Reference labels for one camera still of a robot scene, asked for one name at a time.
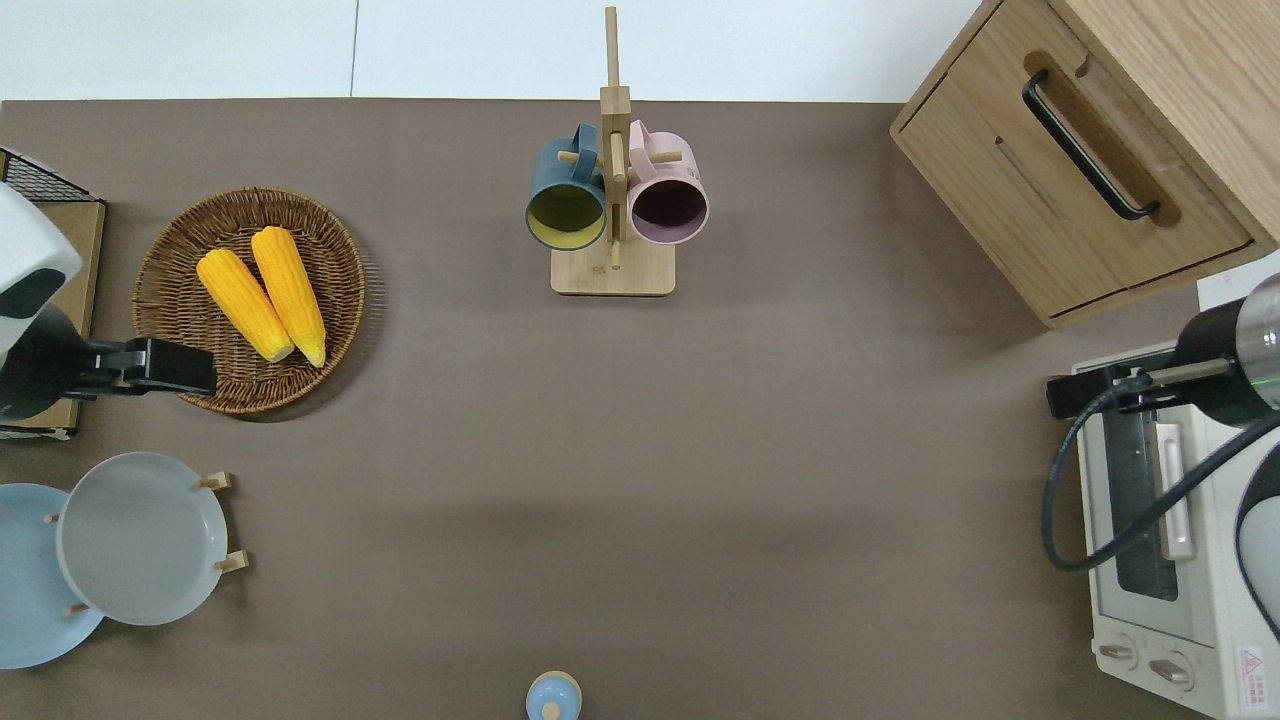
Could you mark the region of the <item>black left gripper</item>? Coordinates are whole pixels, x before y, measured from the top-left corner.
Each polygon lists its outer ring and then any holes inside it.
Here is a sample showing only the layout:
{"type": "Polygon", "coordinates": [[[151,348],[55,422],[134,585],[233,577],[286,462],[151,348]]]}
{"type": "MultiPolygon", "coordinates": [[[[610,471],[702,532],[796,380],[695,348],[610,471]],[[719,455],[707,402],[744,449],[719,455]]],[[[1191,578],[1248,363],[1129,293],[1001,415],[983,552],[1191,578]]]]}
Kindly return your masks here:
{"type": "Polygon", "coordinates": [[[152,392],[211,397],[218,372],[211,352],[159,338],[97,342],[76,366],[65,397],[93,401],[106,396],[141,396],[152,392]]]}

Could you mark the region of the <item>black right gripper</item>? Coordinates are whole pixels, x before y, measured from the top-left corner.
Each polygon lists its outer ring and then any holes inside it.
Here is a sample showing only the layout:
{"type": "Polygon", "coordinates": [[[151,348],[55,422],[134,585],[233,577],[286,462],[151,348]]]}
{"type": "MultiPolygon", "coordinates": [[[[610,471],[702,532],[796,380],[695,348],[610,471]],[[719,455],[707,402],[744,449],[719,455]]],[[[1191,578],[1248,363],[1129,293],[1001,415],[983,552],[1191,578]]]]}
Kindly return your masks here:
{"type": "Polygon", "coordinates": [[[1055,419],[1080,416],[1098,397],[1102,410],[1130,407],[1152,387],[1146,372],[1132,366],[1101,366],[1047,379],[1047,405],[1055,419]]]}

